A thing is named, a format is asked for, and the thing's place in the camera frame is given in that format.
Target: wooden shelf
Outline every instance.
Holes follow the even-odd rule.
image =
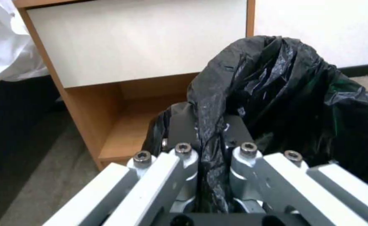
[[[130,100],[106,138],[99,160],[103,163],[125,162],[140,151],[149,122],[170,105],[186,101],[185,94]]]

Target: black baseboard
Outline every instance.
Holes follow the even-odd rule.
[[[361,66],[342,67],[339,70],[347,77],[358,77],[368,75],[368,64]]]

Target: gray carpet floor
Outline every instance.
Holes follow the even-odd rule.
[[[68,112],[48,114],[0,170],[0,225],[41,225],[97,173]]]

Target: white wall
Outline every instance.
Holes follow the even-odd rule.
[[[256,0],[255,35],[300,39],[338,67],[368,64],[368,0]]]

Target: plastic bag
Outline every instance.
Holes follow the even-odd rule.
[[[309,166],[336,161],[368,183],[368,92],[300,40],[230,44],[191,82],[187,99],[201,144],[196,212],[233,211],[223,114],[240,116],[263,154],[291,149]],[[171,108],[151,123],[144,149],[159,153],[170,116]]]

